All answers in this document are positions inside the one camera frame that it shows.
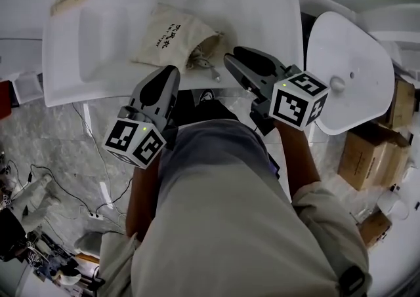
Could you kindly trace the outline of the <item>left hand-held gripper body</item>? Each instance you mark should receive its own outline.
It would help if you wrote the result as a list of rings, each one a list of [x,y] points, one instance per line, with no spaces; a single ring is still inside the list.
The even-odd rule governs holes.
[[[178,127],[164,117],[150,118],[123,106],[110,122],[102,148],[120,161],[146,169],[165,147],[173,149]]]

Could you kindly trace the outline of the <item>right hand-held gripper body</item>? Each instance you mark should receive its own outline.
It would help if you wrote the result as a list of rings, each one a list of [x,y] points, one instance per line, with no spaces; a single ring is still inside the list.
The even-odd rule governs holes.
[[[275,120],[304,130],[321,115],[329,87],[309,71],[289,66],[262,78],[251,91],[256,96],[251,105],[251,119],[267,135]]]

